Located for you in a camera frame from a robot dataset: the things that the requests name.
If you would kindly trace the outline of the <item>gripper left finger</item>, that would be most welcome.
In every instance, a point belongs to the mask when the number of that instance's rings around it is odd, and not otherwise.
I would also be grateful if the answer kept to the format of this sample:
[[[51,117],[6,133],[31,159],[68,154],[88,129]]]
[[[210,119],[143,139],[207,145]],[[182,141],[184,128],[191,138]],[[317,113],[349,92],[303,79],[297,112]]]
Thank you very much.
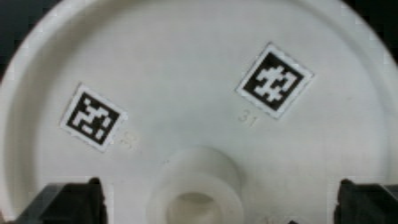
[[[107,224],[100,178],[81,183],[52,183],[43,188],[15,224]]]

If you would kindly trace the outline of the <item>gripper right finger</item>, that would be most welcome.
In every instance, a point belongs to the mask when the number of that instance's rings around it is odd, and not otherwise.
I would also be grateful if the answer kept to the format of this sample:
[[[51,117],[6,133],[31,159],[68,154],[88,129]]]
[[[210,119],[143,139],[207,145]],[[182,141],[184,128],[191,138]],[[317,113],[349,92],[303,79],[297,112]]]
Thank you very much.
[[[398,184],[342,180],[335,224],[398,224]]]

